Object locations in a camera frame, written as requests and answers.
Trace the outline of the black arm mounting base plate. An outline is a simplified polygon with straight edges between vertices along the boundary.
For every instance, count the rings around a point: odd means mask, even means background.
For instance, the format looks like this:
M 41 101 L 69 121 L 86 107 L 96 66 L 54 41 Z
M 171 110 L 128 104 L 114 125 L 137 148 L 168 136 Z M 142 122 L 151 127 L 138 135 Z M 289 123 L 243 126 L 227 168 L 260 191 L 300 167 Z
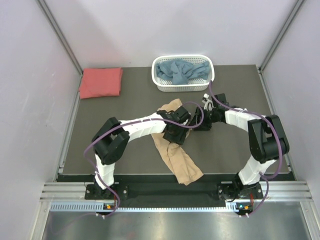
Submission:
M 120 199 L 121 207 L 221 207 L 223 202 L 230 201 L 220 197 L 220 189 L 232 185 L 235 176 L 232 174 L 205 174 L 189 185 L 178 183 L 170 174 L 117 174 L 110 187 L 114 193 L 108 199 L 115 202 Z M 243 200 L 252 204 L 261 200 L 263 193 L 258 189 Z

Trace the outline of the beige t shirt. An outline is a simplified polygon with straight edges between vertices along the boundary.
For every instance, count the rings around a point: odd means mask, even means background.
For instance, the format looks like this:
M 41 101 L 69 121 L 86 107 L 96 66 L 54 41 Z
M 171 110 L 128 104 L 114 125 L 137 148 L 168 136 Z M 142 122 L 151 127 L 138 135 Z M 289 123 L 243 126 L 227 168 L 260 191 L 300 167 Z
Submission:
M 162 133 L 151 136 L 162 160 L 175 175 L 179 184 L 187 186 L 204 175 L 181 145 L 167 141 Z

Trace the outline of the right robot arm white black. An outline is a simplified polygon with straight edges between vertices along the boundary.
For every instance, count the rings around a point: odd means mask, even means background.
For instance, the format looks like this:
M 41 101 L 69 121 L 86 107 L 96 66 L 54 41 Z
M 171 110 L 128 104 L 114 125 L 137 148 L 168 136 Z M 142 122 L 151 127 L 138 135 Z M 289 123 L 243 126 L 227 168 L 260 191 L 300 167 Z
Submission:
M 197 107 L 191 125 L 195 131 L 210 131 L 213 123 L 235 126 L 248 133 L 250 157 L 235 175 L 231 186 L 221 188 L 221 199 L 234 201 L 250 196 L 258 189 L 261 176 L 290 151 L 290 144 L 279 116 L 260 115 L 245 108 L 230 106 L 225 94 L 202 97 L 203 107 Z

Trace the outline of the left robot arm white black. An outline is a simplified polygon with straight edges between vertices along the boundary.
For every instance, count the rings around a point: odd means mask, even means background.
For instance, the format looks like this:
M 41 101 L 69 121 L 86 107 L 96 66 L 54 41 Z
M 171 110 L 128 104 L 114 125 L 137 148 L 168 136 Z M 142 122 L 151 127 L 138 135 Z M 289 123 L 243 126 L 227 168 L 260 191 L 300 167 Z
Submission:
M 93 150 L 96 165 L 93 184 L 86 187 L 86 200 L 104 200 L 114 193 L 115 163 L 123 156 L 128 143 L 152 134 L 163 134 L 170 143 L 185 141 L 191 114 L 180 106 L 177 110 L 158 110 L 149 116 L 118 120 L 109 118 L 84 150 L 86 157 Z

